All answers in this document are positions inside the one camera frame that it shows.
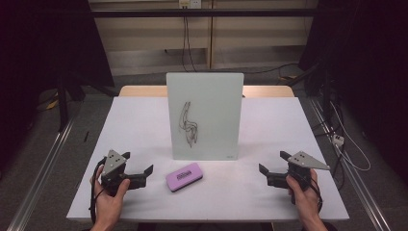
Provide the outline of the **person's right hand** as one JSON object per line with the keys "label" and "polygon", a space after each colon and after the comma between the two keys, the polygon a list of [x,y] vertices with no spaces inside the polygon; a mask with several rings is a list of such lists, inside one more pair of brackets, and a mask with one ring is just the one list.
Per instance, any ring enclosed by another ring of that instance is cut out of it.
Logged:
{"label": "person's right hand", "polygon": [[286,177],[289,185],[290,194],[294,196],[294,202],[298,211],[300,221],[307,223],[316,223],[319,220],[319,197],[312,190],[303,191],[298,182],[290,175]]}

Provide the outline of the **person's left hand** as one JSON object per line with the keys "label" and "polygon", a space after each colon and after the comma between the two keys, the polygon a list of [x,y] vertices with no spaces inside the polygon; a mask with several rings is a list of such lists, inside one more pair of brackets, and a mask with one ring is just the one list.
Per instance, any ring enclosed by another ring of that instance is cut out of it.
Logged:
{"label": "person's left hand", "polygon": [[123,207],[123,198],[128,190],[130,181],[128,179],[123,180],[118,188],[116,195],[110,196],[106,191],[103,190],[101,184],[98,181],[102,170],[103,166],[99,167],[96,171],[96,175],[94,177],[91,177],[89,180],[94,186],[94,195],[96,196],[95,223],[117,223]]}

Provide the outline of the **metal floor rail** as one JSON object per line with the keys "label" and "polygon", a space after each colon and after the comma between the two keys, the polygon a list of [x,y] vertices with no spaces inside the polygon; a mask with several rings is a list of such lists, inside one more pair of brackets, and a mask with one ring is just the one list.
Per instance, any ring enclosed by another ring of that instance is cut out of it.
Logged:
{"label": "metal floor rail", "polygon": [[319,124],[322,127],[323,131],[325,132],[330,144],[334,147],[335,153],[337,158],[340,160],[344,168],[344,173],[348,177],[349,183],[352,185],[354,191],[356,192],[362,206],[364,207],[367,215],[370,218],[370,221],[374,227],[375,231],[392,231],[391,226],[387,222],[384,213],[380,209],[378,203],[375,201],[372,193],[370,192],[369,188],[365,184],[363,178],[361,177],[362,172],[368,172],[371,169],[370,159],[366,155],[366,153],[361,149],[361,147],[356,143],[356,141],[347,133],[342,118],[334,104],[330,102],[330,110],[334,112],[334,118],[336,118],[342,128],[342,132],[344,133],[344,137],[351,141],[352,145],[355,146],[364,159],[367,161],[367,167],[358,167],[355,165],[347,152],[342,150],[344,146],[337,146],[336,144],[332,143],[332,137],[337,135],[335,129],[332,125],[328,124],[327,119],[323,118],[322,106],[320,105],[317,99],[311,99],[310,104],[316,114],[316,117],[319,120]]}
{"label": "metal floor rail", "polygon": [[70,134],[74,123],[74,118],[71,118],[66,125],[58,132],[50,149],[47,152],[46,158],[42,162],[41,168],[36,175],[34,183],[24,196],[20,203],[13,219],[6,231],[24,231],[28,221],[38,203],[40,195],[44,189],[47,179],[56,164],[56,161],[64,147],[64,144]]}

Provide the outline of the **black metal stand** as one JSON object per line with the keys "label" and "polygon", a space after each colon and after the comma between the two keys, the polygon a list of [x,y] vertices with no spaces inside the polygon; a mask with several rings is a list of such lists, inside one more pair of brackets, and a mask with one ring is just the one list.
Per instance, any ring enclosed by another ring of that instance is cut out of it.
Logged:
{"label": "black metal stand", "polygon": [[314,64],[299,76],[287,83],[288,87],[303,82],[306,94],[316,96],[319,92],[322,94],[322,112],[323,118],[330,118],[330,77],[326,64]]}
{"label": "black metal stand", "polygon": [[59,76],[57,90],[60,107],[59,131],[62,132],[69,119],[66,95],[69,94],[71,99],[74,101],[83,101],[85,99],[85,93],[81,88],[79,79],[72,72],[68,72]]}

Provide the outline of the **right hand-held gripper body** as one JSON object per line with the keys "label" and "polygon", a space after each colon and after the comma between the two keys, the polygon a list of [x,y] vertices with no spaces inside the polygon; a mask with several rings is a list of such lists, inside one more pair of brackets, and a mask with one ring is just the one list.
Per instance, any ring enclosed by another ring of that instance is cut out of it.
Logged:
{"label": "right hand-held gripper body", "polygon": [[306,191],[311,185],[311,168],[323,170],[330,169],[329,165],[303,151],[299,151],[290,156],[287,162],[288,174],[297,181],[303,191]]}

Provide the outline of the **white wall outlet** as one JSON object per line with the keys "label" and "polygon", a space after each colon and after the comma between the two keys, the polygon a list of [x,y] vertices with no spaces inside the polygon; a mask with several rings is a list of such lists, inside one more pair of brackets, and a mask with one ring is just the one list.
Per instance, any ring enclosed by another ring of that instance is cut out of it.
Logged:
{"label": "white wall outlet", "polygon": [[179,0],[180,9],[200,9],[201,7],[201,0]]}

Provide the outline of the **wooden table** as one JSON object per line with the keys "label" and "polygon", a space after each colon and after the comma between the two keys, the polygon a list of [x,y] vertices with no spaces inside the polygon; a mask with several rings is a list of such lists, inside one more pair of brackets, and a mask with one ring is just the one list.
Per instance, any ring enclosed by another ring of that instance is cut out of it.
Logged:
{"label": "wooden table", "polygon": [[[244,86],[245,97],[294,97],[293,90],[287,86]],[[166,86],[124,86],[120,96],[167,97]]]}

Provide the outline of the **black curtain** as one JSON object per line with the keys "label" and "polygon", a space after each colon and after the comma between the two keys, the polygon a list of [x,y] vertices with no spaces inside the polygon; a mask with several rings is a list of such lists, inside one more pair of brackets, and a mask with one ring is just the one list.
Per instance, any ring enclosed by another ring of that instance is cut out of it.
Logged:
{"label": "black curtain", "polygon": [[318,0],[299,67],[327,62],[382,157],[408,185],[408,0]]}
{"label": "black curtain", "polygon": [[0,169],[60,82],[114,84],[89,0],[0,0]]}

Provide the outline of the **purple whiteboard eraser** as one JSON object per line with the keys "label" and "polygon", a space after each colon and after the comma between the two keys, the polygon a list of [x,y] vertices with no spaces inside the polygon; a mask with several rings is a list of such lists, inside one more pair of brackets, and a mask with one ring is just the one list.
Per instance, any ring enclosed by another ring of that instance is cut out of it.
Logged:
{"label": "purple whiteboard eraser", "polygon": [[203,172],[198,163],[192,163],[168,174],[166,176],[166,183],[168,188],[174,193],[200,180],[202,177]]}

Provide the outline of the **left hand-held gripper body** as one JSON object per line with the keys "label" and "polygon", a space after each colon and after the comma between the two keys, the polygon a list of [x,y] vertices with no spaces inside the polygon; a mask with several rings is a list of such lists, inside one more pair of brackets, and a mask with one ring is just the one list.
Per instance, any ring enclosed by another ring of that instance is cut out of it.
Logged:
{"label": "left hand-held gripper body", "polygon": [[125,179],[124,169],[127,160],[121,155],[111,149],[101,173],[101,185],[111,196],[116,195],[120,184]]}

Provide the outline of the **black horizontal bar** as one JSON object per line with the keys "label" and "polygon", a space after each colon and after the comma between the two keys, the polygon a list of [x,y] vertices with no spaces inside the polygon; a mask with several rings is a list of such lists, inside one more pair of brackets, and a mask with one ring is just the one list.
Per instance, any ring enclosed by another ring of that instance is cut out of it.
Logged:
{"label": "black horizontal bar", "polygon": [[204,10],[95,10],[94,17],[233,17],[233,16],[315,16],[320,11],[313,9],[280,10],[239,10],[239,9],[204,9]]}

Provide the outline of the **frosted glass whiteboard with stand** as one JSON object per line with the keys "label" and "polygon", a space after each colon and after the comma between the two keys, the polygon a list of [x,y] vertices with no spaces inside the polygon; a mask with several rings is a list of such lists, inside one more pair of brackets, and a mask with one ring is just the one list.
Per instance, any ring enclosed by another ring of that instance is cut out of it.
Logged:
{"label": "frosted glass whiteboard with stand", "polygon": [[241,73],[167,74],[174,159],[238,159],[243,78]]}

